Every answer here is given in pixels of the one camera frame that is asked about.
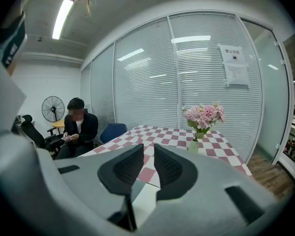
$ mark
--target bouquet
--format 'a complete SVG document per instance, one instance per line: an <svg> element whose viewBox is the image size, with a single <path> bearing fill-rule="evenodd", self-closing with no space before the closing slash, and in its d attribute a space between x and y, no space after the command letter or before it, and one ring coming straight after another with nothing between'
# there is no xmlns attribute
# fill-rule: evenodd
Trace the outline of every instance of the bouquet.
<svg viewBox="0 0 295 236"><path fill-rule="evenodd" d="M217 121L225 121L224 109L217 103L205 106L193 106L190 109L186 109L183 106L182 110L187 119L188 126L194 128L196 131L195 139L193 139L195 142L198 139L202 139Z"/></svg>

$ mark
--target white shirt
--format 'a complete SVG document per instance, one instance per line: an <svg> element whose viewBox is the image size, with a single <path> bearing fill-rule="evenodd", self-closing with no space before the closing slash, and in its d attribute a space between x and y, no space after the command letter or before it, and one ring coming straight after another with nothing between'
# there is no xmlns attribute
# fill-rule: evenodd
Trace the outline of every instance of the white shirt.
<svg viewBox="0 0 295 236"><path fill-rule="evenodd" d="M78 133L79 133L79 134L81 133L81 125L82 125L82 122L83 122L83 120L76 121L76 123L77 123L77 128L78 128Z"/></svg>

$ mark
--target black pants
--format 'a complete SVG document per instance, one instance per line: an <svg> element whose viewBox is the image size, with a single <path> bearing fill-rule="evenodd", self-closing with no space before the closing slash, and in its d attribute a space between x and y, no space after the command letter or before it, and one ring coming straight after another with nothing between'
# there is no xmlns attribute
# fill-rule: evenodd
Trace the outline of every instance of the black pants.
<svg viewBox="0 0 295 236"><path fill-rule="evenodd" d="M92 146L65 144L61 147L57 159L66 159L72 157L78 157L92 150Z"/></svg>

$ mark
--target seated man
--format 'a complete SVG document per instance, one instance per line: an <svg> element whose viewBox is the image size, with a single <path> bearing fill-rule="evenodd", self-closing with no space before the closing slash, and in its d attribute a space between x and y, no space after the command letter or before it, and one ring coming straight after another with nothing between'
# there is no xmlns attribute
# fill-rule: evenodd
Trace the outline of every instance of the seated man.
<svg viewBox="0 0 295 236"><path fill-rule="evenodd" d="M64 118L63 138L68 135L71 135L71 138L65 141L56 159L77 157L89 152L93 148L93 143L85 142L92 141L97 134L97 117L85 112L83 100L73 98L67 109L68 115Z"/></svg>

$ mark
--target window blind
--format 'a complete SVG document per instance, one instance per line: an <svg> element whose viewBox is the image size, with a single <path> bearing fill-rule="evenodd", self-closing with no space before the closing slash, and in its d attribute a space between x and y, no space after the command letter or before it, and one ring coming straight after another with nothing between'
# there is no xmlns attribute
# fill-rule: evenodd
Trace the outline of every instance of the window blind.
<svg viewBox="0 0 295 236"><path fill-rule="evenodd" d="M213 130L220 131L246 160L260 123L262 87L256 56L244 28L235 16L217 13L180 14L170 17L170 21L175 39L203 36L198 41L188 38L189 41L176 43L181 103L189 108L219 102L225 109L226 121L217 123ZM249 88L225 84L218 44L242 47L248 64ZM181 127L190 129L182 113Z"/></svg>
<svg viewBox="0 0 295 236"><path fill-rule="evenodd" d="M98 135L107 124L115 123L113 100L113 55L111 45L99 54L91 65L91 99L92 113L98 118Z"/></svg>
<svg viewBox="0 0 295 236"><path fill-rule="evenodd" d="M166 19L138 28L116 42L117 122L177 127L177 77Z"/></svg>
<svg viewBox="0 0 295 236"><path fill-rule="evenodd" d="M81 99L84 101L84 108L90 109L90 64L81 73Z"/></svg>

